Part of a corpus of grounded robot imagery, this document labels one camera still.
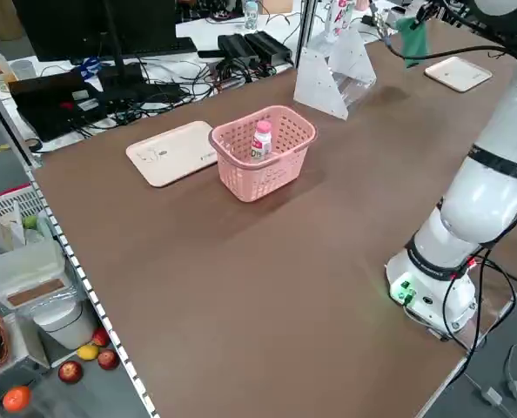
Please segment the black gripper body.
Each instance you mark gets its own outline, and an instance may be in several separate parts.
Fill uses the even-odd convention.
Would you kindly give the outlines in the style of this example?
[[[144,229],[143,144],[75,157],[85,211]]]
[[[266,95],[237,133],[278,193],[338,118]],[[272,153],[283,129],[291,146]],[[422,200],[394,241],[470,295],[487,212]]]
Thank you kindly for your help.
[[[424,23],[433,18],[440,10],[439,0],[427,0],[420,3],[416,13],[416,24]]]

